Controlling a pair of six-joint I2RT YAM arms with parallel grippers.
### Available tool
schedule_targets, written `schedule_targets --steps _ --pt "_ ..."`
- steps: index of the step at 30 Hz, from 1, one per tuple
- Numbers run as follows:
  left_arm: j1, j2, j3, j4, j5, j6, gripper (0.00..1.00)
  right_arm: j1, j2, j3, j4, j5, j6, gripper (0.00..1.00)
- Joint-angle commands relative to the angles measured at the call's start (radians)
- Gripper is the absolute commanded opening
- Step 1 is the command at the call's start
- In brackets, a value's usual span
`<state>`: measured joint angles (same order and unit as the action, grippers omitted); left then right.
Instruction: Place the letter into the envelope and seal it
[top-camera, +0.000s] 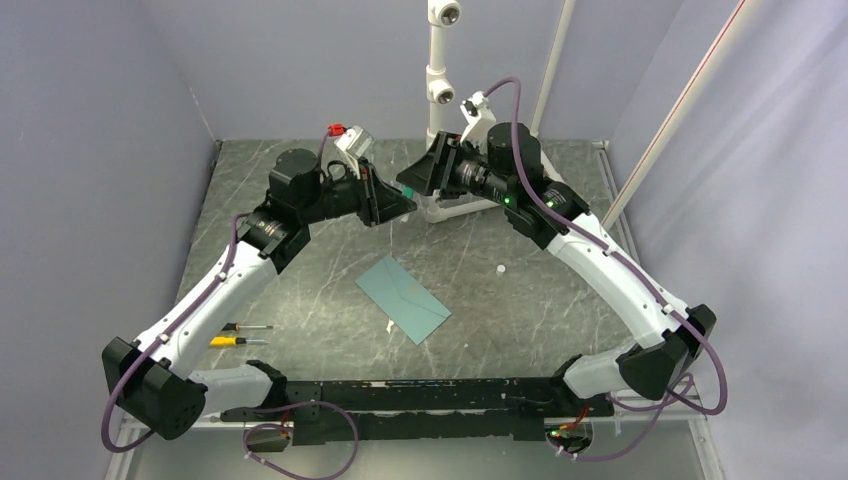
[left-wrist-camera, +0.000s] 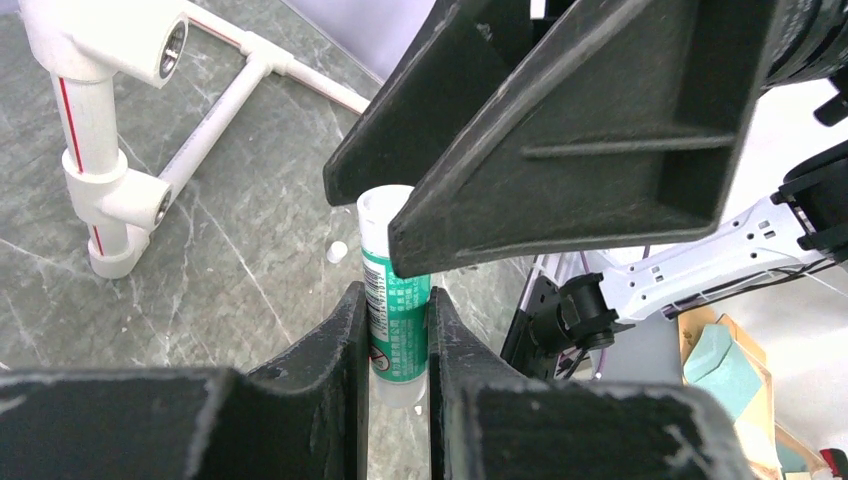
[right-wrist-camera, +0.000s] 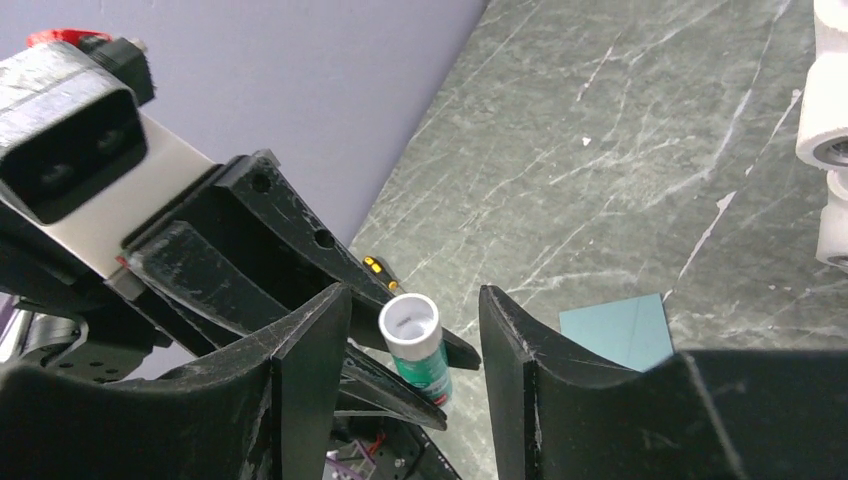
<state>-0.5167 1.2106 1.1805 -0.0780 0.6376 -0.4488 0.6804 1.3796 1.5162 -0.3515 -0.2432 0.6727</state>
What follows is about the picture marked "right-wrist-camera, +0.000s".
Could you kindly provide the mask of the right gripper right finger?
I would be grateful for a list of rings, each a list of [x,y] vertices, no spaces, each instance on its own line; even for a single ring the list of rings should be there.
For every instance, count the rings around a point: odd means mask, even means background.
[[[843,479],[843,350],[683,350],[645,372],[479,292],[502,479]]]

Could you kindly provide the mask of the green white glue stick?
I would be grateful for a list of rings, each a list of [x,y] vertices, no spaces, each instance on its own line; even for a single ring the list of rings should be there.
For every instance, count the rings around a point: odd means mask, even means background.
[[[419,293],[405,293],[386,303],[378,327],[399,375],[438,407],[451,399],[443,328],[438,307]]]

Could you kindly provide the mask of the teal paper envelope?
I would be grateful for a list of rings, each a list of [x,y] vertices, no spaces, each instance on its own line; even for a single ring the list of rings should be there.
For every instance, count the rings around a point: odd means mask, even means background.
[[[674,354],[660,294],[563,311],[560,332],[596,355],[645,372]]]

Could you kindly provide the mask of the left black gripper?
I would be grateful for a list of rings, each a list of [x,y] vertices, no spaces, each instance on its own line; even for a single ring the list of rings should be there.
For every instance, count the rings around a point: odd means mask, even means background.
[[[322,223],[270,153],[214,168],[124,244],[100,278],[9,207],[1,210],[1,362],[98,383],[130,375],[158,343],[203,356],[300,308],[336,283],[351,294],[335,407],[443,430],[423,392],[362,352],[393,294]]]

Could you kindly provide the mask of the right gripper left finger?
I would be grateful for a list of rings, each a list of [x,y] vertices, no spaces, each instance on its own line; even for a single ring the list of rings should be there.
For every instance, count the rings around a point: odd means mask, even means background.
[[[1,369],[5,479],[319,479],[352,300],[339,284],[155,380]]]

